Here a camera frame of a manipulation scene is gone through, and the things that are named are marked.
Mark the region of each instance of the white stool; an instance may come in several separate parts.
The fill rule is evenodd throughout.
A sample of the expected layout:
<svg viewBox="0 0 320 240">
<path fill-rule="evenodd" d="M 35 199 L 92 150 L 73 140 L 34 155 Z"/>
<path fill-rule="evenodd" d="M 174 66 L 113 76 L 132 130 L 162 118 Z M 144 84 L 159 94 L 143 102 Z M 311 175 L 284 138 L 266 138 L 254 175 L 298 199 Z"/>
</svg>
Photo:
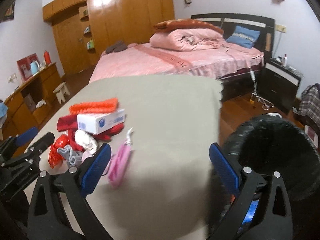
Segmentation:
<svg viewBox="0 0 320 240">
<path fill-rule="evenodd" d="M 57 88 L 53 92 L 56 94 L 56 97 L 59 101 L 59 104 L 61 104 L 62 101 L 63 102 L 66 101 L 66 99 L 64 98 L 64 94 L 70 95 L 70 92 L 69 92 L 65 82 L 58 85 Z"/>
</svg>

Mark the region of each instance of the tissue box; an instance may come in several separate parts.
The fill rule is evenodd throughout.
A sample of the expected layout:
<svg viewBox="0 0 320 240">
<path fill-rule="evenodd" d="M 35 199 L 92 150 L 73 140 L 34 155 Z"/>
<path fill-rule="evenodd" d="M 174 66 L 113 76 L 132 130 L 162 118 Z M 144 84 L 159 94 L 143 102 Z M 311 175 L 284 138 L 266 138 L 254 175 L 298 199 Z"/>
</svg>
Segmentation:
<svg viewBox="0 0 320 240">
<path fill-rule="evenodd" d="M 110 114 L 78 114 L 78 129 L 91 134 L 102 133 L 125 120 L 124 109 Z"/>
</svg>

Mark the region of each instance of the blue pillow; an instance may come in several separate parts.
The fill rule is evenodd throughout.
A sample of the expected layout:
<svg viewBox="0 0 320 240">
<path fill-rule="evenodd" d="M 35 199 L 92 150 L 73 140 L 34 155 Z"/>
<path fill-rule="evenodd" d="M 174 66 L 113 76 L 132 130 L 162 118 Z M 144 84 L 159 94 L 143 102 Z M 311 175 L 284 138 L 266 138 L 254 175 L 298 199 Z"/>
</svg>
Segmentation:
<svg viewBox="0 0 320 240">
<path fill-rule="evenodd" d="M 250 30 L 237 25 L 234 33 L 227 39 L 227 42 L 251 49 L 259 36 L 259 31 Z"/>
</svg>

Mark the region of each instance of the beige tablecloth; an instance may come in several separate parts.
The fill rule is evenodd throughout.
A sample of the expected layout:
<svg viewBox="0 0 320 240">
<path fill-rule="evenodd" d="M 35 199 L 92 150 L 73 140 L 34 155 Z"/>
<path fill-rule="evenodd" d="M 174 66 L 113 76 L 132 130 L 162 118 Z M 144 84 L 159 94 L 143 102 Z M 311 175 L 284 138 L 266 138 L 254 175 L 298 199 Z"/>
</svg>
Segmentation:
<svg viewBox="0 0 320 240">
<path fill-rule="evenodd" d="M 220 81 L 183 75 L 133 76 L 103 79 L 83 88 L 44 126 L 35 138 L 51 131 L 56 138 L 60 116 L 74 103 L 117 97 L 127 118 L 124 130 L 112 138 L 112 151 L 134 129 L 133 153 L 117 190 L 102 177 L 87 201 L 115 240 L 206 239 L 204 214 L 211 163 L 209 146 L 218 140 Z M 40 169 L 52 170 L 49 150 Z M 26 190 L 31 199 L 34 184 Z M 74 230 L 81 232 L 62 196 Z"/>
</svg>

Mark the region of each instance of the black bin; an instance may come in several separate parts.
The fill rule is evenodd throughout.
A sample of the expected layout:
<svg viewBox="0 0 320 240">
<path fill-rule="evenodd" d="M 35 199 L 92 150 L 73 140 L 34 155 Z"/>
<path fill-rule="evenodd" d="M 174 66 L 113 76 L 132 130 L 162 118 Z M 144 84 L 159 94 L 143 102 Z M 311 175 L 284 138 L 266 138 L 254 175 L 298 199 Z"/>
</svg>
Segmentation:
<svg viewBox="0 0 320 240">
<path fill-rule="evenodd" d="M 320 206 L 320 157 L 308 136 L 288 120 L 261 115 L 243 123 L 222 150 L 260 174 L 283 176 L 297 234 Z"/>
</svg>

